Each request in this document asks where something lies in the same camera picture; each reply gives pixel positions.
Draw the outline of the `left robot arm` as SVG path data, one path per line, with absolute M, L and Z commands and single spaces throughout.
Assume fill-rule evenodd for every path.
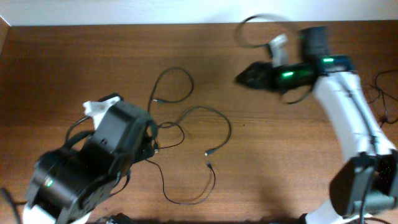
M 28 223 L 84 223 L 131 166 L 154 155 L 151 115 L 124 101 L 105 112 L 93 131 L 82 131 L 37 161 L 26 193 Z

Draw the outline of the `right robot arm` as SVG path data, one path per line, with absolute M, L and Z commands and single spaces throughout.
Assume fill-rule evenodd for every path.
M 329 198 L 300 223 L 364 223 L 397 208 L 397 149 L 378 125 L 345 55 L 329 51 L 326 29 L 300 31 L 302 62 L 291 65 L 280 35 L 267 44 L 272 62 L 255 62 L 236 82 L 255 90 L 287 93 L 308 86 L 340 142 L 344 166 L 330 182 Z

